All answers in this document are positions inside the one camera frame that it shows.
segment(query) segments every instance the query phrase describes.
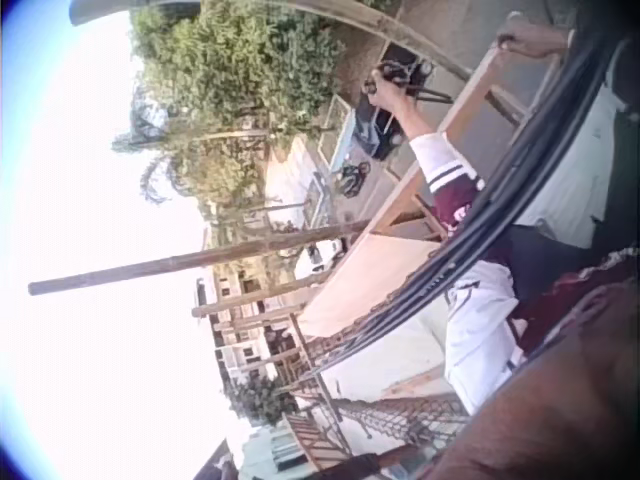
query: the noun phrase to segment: car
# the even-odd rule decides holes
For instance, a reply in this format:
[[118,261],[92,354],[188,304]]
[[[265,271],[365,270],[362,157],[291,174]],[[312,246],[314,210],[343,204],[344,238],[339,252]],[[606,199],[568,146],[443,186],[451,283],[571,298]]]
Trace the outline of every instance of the car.
[[346,240],[322,240],[306,246],[298,261],[294,275],[297,280],[331,270],[346,253]]
[[[397,62],[408,69],[409,85],[423,86],[433,70],[430,62],[422,61],[396,44],[389,45],[382,56],[382,62],[388,61]],[[404,141],[398,121],[389,112],[371,105],[365,93],[360,94],[355,109],[353,136],[367,155],[379,161],[384,161]]]

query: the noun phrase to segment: roof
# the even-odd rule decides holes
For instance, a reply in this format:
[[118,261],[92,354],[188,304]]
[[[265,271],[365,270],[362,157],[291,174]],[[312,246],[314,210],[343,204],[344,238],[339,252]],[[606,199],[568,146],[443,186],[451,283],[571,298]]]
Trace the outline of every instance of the roof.
[[[225,456],[231,458],[231,460],[228,460],[222,468],[219,468],[218,465]],[[193,480],[236,480],[237,478],[238,470],[233,463],[227,440],[224,439],[196,476],[193,477]]]

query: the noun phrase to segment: motorcycle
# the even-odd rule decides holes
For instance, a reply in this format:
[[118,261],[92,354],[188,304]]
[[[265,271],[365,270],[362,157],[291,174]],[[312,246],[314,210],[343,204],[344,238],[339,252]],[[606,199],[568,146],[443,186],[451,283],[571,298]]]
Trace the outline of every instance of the motorcycle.
[[357,196],[370,172],[369,162],[360,162],[357,166],[345,165],[338,174],[338,191],[347,198]]

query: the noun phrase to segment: building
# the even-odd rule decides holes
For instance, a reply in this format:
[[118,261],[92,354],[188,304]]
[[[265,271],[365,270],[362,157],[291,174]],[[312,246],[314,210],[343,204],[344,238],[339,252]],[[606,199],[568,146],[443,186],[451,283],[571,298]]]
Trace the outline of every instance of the building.
[[[209,248],[211,230],[205,230],[203,248]],[[267,288],[264,265],[259,258],[243,259],[227,265],[215,265],[202,269],[202,276],[196,284],[196,304],[206,305],[222,299],[239,296]],[[282,351],[295,347],[293,338],[287,331],[289,323],[283,318],[281,323],[265,327],[239,331],[217,331],[220,323],[235,322],[254,317],[261,313],[280,309],[287,305],[306,301],[307,294],[293,292],[273,298],[258,300],[217,314],[208,316],[216,348],[216,359],[225,384],[246,382],[251,376],[275,378],[282,373],[283,365],[264,363],[264,360]]]
[[300,448],[286,420],[262,427],[242,447],[240,480],[290,480],[304,478],[315,469]]

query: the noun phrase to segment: white wall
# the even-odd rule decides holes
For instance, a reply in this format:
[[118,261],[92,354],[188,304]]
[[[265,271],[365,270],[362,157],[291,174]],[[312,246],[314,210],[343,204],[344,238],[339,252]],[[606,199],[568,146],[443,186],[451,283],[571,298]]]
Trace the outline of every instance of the white wall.
[[297,467],[290,468],[283,472],[278,472],[273,460],[274,446],[288,448],[297,446],[295,439],[285,437],[288,429],[273,427],[263,427],[252,435],[252,438],[244,445],[244,462],[240,467],[240,480],[251,480],[259,477],[263,480],[293,480],[303,478],[314,471],[310,463],[305,463]]

